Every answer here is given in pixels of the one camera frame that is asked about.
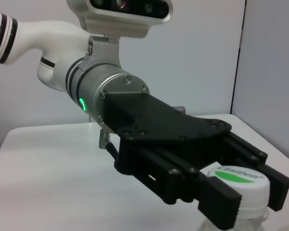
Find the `bottle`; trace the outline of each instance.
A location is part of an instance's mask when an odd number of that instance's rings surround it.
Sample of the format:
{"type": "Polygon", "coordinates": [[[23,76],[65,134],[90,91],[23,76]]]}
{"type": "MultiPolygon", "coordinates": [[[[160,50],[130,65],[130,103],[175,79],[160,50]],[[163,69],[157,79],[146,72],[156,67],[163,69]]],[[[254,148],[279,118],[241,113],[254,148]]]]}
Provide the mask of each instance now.
{"type": "MultiPolygon", "coordinates": [[[[242,195],[235,226],[229,231],[264,231],[262,222],[269,215],[270,196],[270,181],[264,174],[244,167],[220,166],[211,169],[208,177],[219,178],[242,195]]],[[[198,231],[220,229],[205,219],[198,231]]]]}

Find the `cap label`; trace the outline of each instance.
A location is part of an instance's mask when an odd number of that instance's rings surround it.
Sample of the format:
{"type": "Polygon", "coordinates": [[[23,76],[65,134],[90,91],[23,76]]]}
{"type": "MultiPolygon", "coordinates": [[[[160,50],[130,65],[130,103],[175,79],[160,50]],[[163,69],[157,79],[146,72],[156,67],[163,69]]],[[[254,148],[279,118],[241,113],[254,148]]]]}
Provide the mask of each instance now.
{"type": "Polygon", "coordinates": [[[229,180],[229,181],[234,181],[234,182],[238,182],[238,183],[254,183],[252,180],[248,180],[242,177],[238,177],[235,174],[231,174],[228,172],[220,172],[220,171],[216,171],[215,174],[217,176],[219,176],[220,178],[223,178],[225,180],[229,180]]]}
{"type": "Polygon", "coordinates": [[[227,172],[233,172],[233,173],[236,173],[238,175],[243,175],[243,176],[246,176],[246,177],[251,177],[251,178],[254,178],[254,179],[257,179],[257,178],[263,178],[263,176],[257,176],[255,174],[251,174],[251,173],[247,173],[245,171],[241,171],[241,170],[235,170],[235,169],[231,169],[229,167],[218,167],[218,169],[220,170],[224,170],[224,171],[227,171],[227,172]]]}

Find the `white wall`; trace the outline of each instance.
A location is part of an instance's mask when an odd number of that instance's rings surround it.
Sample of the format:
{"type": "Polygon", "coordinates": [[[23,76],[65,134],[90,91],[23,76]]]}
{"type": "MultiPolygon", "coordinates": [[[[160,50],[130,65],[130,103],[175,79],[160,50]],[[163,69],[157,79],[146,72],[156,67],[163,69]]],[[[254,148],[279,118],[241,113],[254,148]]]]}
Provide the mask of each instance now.
{"type": "Polygon", "coordinates": [[[234,114],[289,157],[289,0],[248,0],[234,114]]]}
{"type": "MultiPolygon", "coordinates": [[[[170,105],[190,114],[228,113],[244,0],[173,0],[172,20],[145,39],[121,40],[121,64],[170,105]]],[[[0,12],[20,21],[64,20],[78,25],[66,0],[0,0],[0,12]]],[[[36,78],[40,52],[0,66],[0,145],[16,127],[87,121],[67,95],[36,78]]]]}

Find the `bottle cap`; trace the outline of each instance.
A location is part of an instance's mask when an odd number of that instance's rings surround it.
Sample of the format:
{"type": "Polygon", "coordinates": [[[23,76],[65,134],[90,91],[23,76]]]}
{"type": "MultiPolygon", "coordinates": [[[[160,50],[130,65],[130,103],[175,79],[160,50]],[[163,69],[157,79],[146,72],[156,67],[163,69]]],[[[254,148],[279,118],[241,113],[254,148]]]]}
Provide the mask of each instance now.
{"type": "Polygon", "coordinates": [[[255,219],[264,216],[270,197],[270,181],[255,170],[220,166],[211,169],[208,177],[217,177],[242,195],[237,219],[255,219]]]}

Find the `white table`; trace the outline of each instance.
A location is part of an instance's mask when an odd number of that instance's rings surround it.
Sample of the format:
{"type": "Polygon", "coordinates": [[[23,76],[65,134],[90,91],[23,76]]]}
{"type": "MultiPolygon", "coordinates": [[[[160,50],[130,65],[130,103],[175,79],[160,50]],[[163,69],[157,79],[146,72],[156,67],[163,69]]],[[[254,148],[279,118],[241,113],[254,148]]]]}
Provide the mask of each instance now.
{"type": "MultiPolygon", "coordinates": [[[[212,115],[269,154],[267,164],[289,177],[289,159],[233,115],[212,115]]],[[[134,177],[113,168],[98,149],[95,123],[19,128],[0,150],[0,231],[195,231],[197,201],[164,204],[134,177]]],[[[118,144],[117,138],[112,141],[118,144]]],[[[284,209],[264,227],[289,224],[284,209]]]]}

